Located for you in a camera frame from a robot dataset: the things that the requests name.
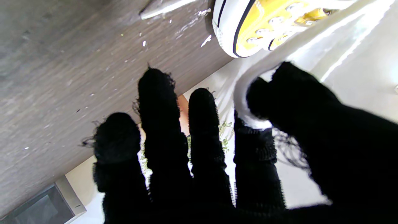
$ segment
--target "gray wooden floor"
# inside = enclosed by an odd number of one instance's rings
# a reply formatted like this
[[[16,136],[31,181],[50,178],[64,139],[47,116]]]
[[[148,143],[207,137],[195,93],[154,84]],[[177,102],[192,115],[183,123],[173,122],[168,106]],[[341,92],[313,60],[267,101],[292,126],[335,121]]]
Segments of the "gray wooden floor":
[[[92,155],[92,121],[131,114],[149,63],[182,94],[232,60],[210,34],[211,3],[141,21],[147,0],[1,0],[0,217]]]

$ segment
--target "gloved finger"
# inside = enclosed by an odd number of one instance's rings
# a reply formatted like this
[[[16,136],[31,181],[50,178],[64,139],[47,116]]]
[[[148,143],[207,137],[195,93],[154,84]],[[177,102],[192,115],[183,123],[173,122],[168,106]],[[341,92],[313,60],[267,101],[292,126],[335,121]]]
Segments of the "gloved finger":
[[[144,154],[153,171],[150,192],[157,209],[188,201],[192,185],[174,85],[170,75],[152,68],[138,83],[139,113],[146,134]]]
[[[272,128],[247,127],[235,112],[236,207],[267,215],[285,210],[281,182],[275,167]]]
[[[150,206],[145,177],[137,153],[140,132],[126,113],[111,114],[94,135],[94,181],[105,193],[105,222],[127,220],[131,212],[143,218]]]
[[[328,102],[339,103],[336,96],[316,78],[284,62],[272,76],[271,82],[258,78],[250,86],[247,103],[251,113],[269,119],[278,129],[293,135],[298,117],[314,112],[316,107]]]
[[[219,118],[213,95],[204,88],[189,99],[191,162],[197,200],[232,206],[225,155],[219,138]]]

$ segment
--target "skin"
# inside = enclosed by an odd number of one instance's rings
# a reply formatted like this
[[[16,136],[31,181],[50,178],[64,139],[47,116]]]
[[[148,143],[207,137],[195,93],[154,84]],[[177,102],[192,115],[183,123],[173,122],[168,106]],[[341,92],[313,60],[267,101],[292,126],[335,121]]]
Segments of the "skin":
[[[179,122],[181,124],[181,131],[185,136],[189,136],[189,125],[188,125],[188,100],[184,95],[177,98],[180,114]]]

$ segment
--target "paint chip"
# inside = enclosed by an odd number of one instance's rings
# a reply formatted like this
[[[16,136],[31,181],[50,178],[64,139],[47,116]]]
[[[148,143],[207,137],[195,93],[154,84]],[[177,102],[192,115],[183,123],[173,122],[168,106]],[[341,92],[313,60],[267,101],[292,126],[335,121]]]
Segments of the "paint chip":
[[[205,39],[205,41],[202,43],[200,47],[203,47],[207,42],[211,41],[211,34]]]
[[[198,16],[206,16],[207,13],[211,12],[211,8],[208,8],[207,10],[199,11]]]

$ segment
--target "yellow sneaker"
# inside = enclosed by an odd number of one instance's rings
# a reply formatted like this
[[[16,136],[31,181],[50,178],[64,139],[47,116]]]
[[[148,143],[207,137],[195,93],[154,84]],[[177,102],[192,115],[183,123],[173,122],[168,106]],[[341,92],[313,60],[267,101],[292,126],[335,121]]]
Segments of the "yellow sneaker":
[[[273,50],[304,31],[331,10],[354,0],[216,0],[213,29],[221,48],[231,57],[248,57],[261,48]]]

